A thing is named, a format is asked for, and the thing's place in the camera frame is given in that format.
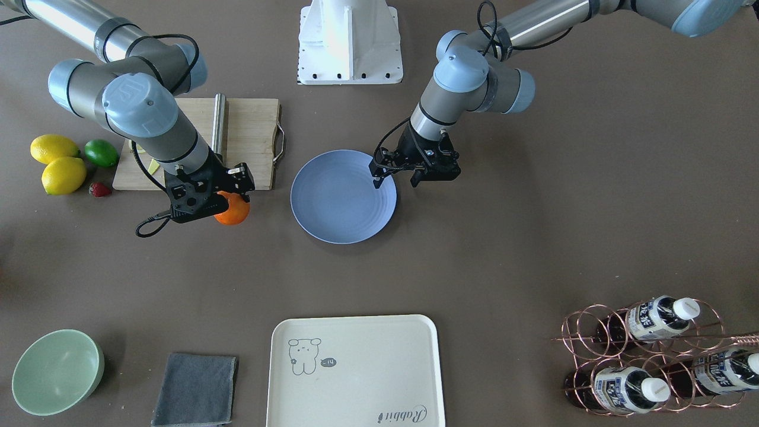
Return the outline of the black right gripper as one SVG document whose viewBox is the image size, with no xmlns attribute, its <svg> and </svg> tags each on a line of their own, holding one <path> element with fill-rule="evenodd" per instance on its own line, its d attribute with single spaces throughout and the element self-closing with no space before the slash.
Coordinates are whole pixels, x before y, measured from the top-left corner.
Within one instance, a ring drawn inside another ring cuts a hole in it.
<svg viewBox="0 0 759 427">
<path fill-rule="evenodd" d="M 227 211 L 229 203 L 220 191 L 239 194 L 244 202 L 249 202 L 246 194 L 255 189 L 247 163 L 226 168 L 215 153 L 209 153 L 195 172 L 186 173 L 186 170 L 182 168 L 174 174 L 164 172 L 165 192 L 171 202 L 170 218 L 179 224 Z"/>
</svg>

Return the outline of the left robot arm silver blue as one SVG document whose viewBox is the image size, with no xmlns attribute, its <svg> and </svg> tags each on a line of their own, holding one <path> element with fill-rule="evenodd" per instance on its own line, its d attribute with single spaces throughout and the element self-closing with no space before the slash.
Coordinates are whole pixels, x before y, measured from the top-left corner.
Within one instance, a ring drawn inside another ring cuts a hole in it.
<svg viewBox="0 0 759 427">
<path fill-rule="evenodd" d="M 574 26 L 597 15 L 627 10 L 683 36 L 713 32 L 729 21 L 742 1 L 536 1 L 477 30 L 445 33 L 436 47 L 438 60 L 396 149 L 379 145 L 369 163 L 374 187 L 390 175 L 412 171 L 410 184 L 451 181 L 461 169 L 449 132 L 467 111 L 521 113 L 535 96 L 528 71 L 509 68 L 518 52 L 560 40 Z"/>
</svg>

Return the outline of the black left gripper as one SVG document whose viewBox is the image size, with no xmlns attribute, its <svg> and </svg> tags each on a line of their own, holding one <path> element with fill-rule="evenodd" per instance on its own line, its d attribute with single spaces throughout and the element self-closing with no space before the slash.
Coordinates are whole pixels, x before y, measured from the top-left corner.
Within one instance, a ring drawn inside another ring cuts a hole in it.
<svg viewBox="0 0 759 427">
<path fill-rule="evenodd" d="M 461 173 L 459 153 L 444 130 L 438 139 L 429 140 L 419 135 L 410 125 L 404 127 L 398 146 L 393 151 L 378 144 L 369 162 L 369 172 L 375 189 L 383 179 L 401 171 L 412 171 L 412 187 L 421 181 L 453 181 Z"/>
</svg>

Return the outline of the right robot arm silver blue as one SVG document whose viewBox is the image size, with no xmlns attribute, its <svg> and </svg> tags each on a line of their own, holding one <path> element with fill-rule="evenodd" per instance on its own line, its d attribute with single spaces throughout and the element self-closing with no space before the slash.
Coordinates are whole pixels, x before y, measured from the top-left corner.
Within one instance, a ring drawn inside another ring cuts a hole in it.
<svg viewBox="0 0 759 427">
<path fill-rule="evenodd" d="M 246 163 L 226 168 L 182 113 L 176 95 L 207 79 L 195 42 L 169 46 L 92 1 L 3 1 L 94 52 L 100 63 L 63 60 L 48 78 L 52 99 L 67 111 L 139 144 L 164 170 L 168 210 L 155 221 L 195 221 L 225 212 L 225 193 L 255 188 Z"/>
</svg>

